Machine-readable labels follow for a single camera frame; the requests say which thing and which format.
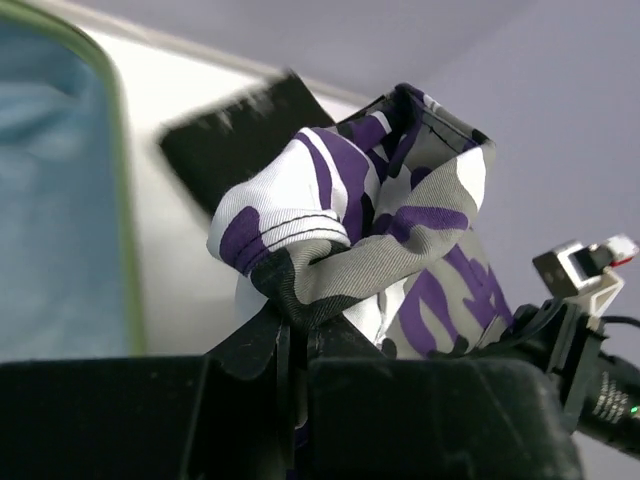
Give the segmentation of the black white tie-dye shirt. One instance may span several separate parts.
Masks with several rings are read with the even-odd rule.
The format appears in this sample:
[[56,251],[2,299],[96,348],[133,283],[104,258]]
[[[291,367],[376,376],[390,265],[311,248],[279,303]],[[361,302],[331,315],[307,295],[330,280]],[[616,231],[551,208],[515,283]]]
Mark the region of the black white tie-dye shirt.
[[172,122],[158,143],[191,198],[212,216],[223,195],[264,169],[297,131],[333,124],[301,78],[287,71]]

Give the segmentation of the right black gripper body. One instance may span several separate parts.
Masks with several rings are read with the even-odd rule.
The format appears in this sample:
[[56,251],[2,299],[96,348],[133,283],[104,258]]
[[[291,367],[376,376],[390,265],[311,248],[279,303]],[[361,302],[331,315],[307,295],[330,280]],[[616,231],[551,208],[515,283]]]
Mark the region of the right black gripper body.
[[554,385],[564,425],[625,455],[639,453],[639,368],[604,352],[608,324],[637,327],[628,316],[588,314],[567,300],[522,305],[501,338],[470,352],[434,359],[501,358],[524,361]]

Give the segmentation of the purple grey camouflage garment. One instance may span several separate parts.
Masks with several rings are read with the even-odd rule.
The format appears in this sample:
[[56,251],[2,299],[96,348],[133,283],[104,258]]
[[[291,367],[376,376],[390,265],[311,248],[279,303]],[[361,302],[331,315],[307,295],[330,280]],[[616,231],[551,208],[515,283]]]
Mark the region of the purple grey camouflage garment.
[[344,319],[400,357],[464,354],[513,316],[473,229],[494,142],[401,84],[331,127],[305,127],[228,190],[210,254],[239,273],[242,321],[268,304],[306,333]]

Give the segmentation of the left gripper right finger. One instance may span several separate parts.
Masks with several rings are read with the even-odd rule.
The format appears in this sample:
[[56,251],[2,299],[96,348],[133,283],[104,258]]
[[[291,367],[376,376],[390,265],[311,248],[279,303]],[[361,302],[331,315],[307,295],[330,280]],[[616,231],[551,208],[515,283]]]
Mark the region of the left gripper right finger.
[[309,479],[580,479],[551,383],[500,358],[392,360],[344,320],[307,341]]

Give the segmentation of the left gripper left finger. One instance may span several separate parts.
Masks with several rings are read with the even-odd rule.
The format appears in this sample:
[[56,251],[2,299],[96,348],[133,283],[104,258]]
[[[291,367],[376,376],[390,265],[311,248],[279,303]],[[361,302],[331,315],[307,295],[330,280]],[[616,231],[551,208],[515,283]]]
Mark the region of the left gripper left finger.
[[262,310],[210,352],[1,367],[5,479],[282,479],[290,330]]

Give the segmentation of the green hard-shell suitcase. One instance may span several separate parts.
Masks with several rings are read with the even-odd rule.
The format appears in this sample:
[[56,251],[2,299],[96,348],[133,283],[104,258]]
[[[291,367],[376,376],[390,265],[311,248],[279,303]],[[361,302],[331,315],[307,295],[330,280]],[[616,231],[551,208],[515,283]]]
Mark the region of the green hard-shell suitcase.
[[117,71],[83,31],[1,5],[1,357],[145,349]]

